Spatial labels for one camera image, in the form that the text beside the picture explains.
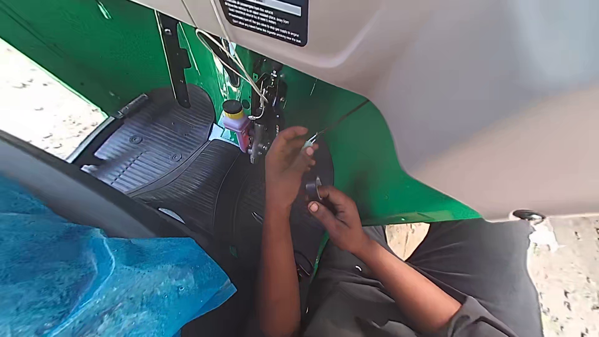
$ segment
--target concrete ground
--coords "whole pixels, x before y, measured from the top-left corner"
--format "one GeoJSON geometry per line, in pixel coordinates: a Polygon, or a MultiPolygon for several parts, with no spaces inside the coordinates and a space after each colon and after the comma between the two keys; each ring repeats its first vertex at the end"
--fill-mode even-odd
{"type": "MultiPolygon", "coordinates": [[[[0,130],[60,158],[104,119],[2,40],[0,116],[0,130]]],[[[528,269],[539,291],[545,336],[599,337],[599,217],[551,219],[541,229],[546,232],[533,237],[528,269]]],[[[391,247],[405,258],[428,225],[392,225],[387,231],[391,247]]]]}

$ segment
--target green metal panel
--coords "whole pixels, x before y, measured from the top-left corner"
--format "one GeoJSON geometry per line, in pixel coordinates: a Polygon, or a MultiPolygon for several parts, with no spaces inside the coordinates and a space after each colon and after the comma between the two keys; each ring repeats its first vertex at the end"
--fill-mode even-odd
{"type": "MultiPolygon", "coordinates": [[[[0,0],[0,37],[107,113],[153,88],[170,85],[155,14],[126,0],[0,0]]],[[[211,96],[217,119],[224,100],[249,99],[251,88],[233,87],[218,60],[189,25],[179,28],[190,51],[188,83],[211,96]]],[[[240,46],[248,71],[259,55],[240,46]]],[[[285,67],[289,125],[316,132],[363,102],[364,97],[285,67]]],[[[225,137],[234,140],[234,135],[225,137]]],[[[359,206],[365,224],[477,218],[466,205],[414,180],[400,167],[391,133],[372,104],[325,136],[335,185],[359,206]]]]}

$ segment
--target brake master cylinder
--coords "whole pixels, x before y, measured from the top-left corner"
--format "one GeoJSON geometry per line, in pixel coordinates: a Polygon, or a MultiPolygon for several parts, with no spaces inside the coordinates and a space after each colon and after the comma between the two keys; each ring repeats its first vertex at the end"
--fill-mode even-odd
{"type": "Polygon", "coordinates": [[[250,135],[248,133],[250,120],[243,113],[243,106],[237,100],[228,100],[223,102],[223,126],[237,134],[239,147],[246,153],[250,146],[250,135]]]}

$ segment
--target bolt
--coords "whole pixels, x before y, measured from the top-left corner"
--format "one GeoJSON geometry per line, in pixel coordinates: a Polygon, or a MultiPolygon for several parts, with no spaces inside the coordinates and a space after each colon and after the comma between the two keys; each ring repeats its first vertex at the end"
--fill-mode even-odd
{"type": "Polygon", "coordinates": [[[141,138],[141,136],[131,136],[131,138],[129,138],[131,144],[139,144],[142,140],[143,138],[141,138]]]}

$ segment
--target dark gray shirt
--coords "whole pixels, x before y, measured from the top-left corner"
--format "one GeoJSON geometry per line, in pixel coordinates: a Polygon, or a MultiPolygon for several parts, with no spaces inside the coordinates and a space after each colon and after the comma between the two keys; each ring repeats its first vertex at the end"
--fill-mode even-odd
{"type": "Polygon", "coordinates": [[[308,295],[303,336],[517,337],[476,299],[445,289],[462,304],[460,310],[441,331],[419,333],[383,285],[368,277],[367,267],[361,269],[365,269],[363,273],[337,269],[319,271],[308,295]]]}

